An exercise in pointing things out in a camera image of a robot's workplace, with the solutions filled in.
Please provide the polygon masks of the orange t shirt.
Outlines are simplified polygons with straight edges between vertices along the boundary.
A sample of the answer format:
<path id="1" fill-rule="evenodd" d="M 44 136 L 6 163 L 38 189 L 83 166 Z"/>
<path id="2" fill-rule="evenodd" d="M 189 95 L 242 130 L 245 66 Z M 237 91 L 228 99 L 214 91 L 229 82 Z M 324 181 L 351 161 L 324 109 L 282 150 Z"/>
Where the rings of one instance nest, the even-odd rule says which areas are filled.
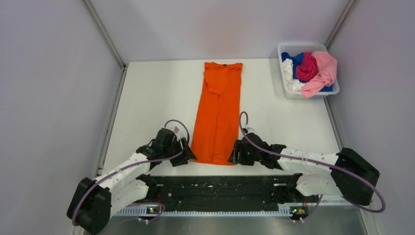
<path id="1" fill-rule="evenodd" d="M 191 151 L 197 163 L 229 165 L 238 139 L 243 64 L 206 62 Z"/>

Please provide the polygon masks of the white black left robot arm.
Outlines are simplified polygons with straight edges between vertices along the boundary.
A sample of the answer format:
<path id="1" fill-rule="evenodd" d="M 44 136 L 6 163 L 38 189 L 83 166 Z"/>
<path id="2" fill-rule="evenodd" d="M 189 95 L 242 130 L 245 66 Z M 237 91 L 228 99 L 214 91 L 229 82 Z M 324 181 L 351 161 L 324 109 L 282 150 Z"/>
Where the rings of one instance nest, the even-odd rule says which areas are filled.
<path id="1" fill-rule="evenodd" d="M 96 235 L 126 206 L 141 199 L 154 201 L 157 189 L 143 181 L 146 174 L 164 161 L 179 166 L 194 160 L 189 137 L 187 134 L 179 138 L 175 131 L 162 128 L 154 139 L 139 147 L 113 170 L 93 179 L 82 179 L 67 210 L 72 223 L 71 234 L 88 232 Z"/>

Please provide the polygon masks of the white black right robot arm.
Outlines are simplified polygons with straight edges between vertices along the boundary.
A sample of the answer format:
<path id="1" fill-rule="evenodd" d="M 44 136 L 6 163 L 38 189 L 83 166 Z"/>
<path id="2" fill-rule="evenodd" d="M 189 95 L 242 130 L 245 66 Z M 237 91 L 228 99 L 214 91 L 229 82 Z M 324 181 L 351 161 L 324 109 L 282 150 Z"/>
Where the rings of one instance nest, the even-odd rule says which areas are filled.
<path id="1" fill-rule="evenodd" d="M 360 206 L 371 203 L 379 171 L 351 148 L 338 153 L 313 153 L 289 148 L 283 144 L 268 145 L 258 135 L 248 133 L 236 140 L 228 159 L 231 164 L 254 165 L 292 172 L 294 183 L 287 196 L 294 202 L 306 196 L 342 196 Z"/>

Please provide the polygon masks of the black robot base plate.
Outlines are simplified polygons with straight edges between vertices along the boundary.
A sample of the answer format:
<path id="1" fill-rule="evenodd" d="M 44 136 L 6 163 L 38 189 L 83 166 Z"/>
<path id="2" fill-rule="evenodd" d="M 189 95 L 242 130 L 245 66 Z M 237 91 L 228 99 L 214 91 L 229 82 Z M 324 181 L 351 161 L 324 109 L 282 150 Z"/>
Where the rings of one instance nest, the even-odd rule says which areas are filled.
<path id="1" fill-rule="evenodd" d="M 144 176 L 149 191 L 139 203 L 158 202 L 167 212 L 271 212 L 285 203 L 315 203 L 293 176 Z"/>

